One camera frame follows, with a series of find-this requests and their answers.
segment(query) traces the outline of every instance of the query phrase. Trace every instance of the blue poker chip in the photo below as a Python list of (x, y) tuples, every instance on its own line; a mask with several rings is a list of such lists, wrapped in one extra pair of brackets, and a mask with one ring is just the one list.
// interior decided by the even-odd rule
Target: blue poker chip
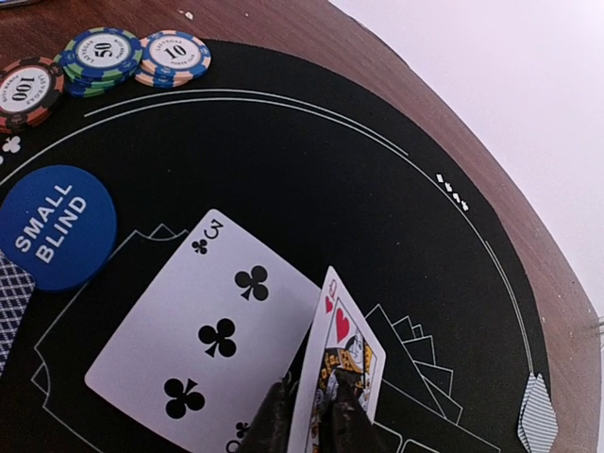
[(162, 30), (142, 38), (141, 45), (141, 66), (152, 76), (187, 81), (202, 76), (210, 67), (210, 50), (189, 33)]
[(42, 291), (67, 291), (88, 281), (107, 261), (116, 232), (107, 189), (68, 165), (30, 173), (0, 208), (0, 250)]
[(94, 97), (105, 94), (110, 88), (90, 88), (76, 82), (66, 82), (65, 91), (72, 97)]
[(69, 41), (62, 52), (62, 63), (65, 70), (77, 78), (116, 80), (131, 73), (142, 55), (141, 42), (132, 33), (101, 26)]
[(65, 61), (65, 59), (62, 55), (62, 52), (55, 56), (55, 62), (57, 62), (58, 64), (61, 65), (61, 67), (63, 68), (63, 72), (67, 75), (69, 80), (71, 80), (72, 82), (74, 82), (78, 85), (81, 85), (83, 87), (96, 88), (96, 89), (97, 88), (109, 89), (109, 88), (113, 88), (118, 85), (121, 85), (122, 83), (129, 80), (134, 75), (134, 71), (138, 68), (138, 66), (137, 66), (136, 68), (132, 69), (131, 71), (125, 73), (122, 77), (117, 78), (115, 80), (91, 80), (89, 78), (78, 77), (77, 75), (72, 73), (67, 68), (64, 61)]

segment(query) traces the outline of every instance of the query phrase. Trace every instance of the white background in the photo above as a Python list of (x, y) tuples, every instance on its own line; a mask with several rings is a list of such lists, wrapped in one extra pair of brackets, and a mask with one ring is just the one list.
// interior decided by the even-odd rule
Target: white background
[(604, 1), (331, 3), (388, 43), (493, 153), (604, 316)]

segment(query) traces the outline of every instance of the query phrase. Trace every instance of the poker chip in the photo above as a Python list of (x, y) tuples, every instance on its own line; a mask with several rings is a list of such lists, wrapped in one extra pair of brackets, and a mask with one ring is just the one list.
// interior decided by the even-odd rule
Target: poker chip
[(141, 42), (129, 31), (97, 27), (73, 38), (62, 52), (62, 64), (73, 79), (118, 80), (141, 62)]
[(62, 53), (55, 56), (55, 62), (61, 65), (64, 73), (67, 75), (65, 91), (72, 97), (93, 97), (103, 94), (111, 88), (126, 82), (134, 75), (134, 71), (137, 69), (135, 67), (121, 78), (115, 80), (90, 80), (78, 77), (64, 64), (64, 61), (65, 58)]
[(139, 67), (134, 73), (134, 78), (143, 85), (154, 88), (175, 88), (187, 83), (188, 80), (174, 80), (167, 75), (151, 75)]
[(77, 83), (67, 82), (65, 91), (72, 97), (94, 97), (107, 92), (105, 88), (89, 88)]
[(45, 121), (59, 105), (65, 75), (46, 57), (12, 62), (0, 71), (0, 133), (16, 134)]
[(141, 39), (142, 68), (152, 76), (188, 81), (210, 67), (211, 53), (198, 38), (176, 30), (162, 30)]

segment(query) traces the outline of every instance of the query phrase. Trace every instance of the orange poker chip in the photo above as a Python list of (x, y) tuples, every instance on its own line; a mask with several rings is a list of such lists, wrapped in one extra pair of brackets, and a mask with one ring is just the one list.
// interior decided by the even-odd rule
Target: orange poker chip
[(59, 105), (65, 75), (46, 57), (12, 62), (0, 71), (0, 133), (16, 134), (46, 120)]

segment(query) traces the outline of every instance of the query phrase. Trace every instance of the poker table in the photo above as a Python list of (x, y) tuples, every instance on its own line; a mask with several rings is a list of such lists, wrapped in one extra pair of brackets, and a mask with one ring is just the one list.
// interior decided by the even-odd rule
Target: poker table
[(175, 90), (131, 80), (67, 99), (0, 165), (0, 199), (43, 166), (88, 170), (119, 222), (85, 291), (32, 297), (0, 379), (3, 451), (182, 451), (83, 374), (210, 209), (317, 285), (338, 269), (388, 354), (376, 429), (389, 451), (524, 451), (529, 372), (551, 392), (552, 451), (596, 451), (590, 301), (488, 150), (370, 32), (325, 0), (48, 0), (0, 14), (2, 66), (99, 25), (179, 29), (212, 51), (208, 73)]

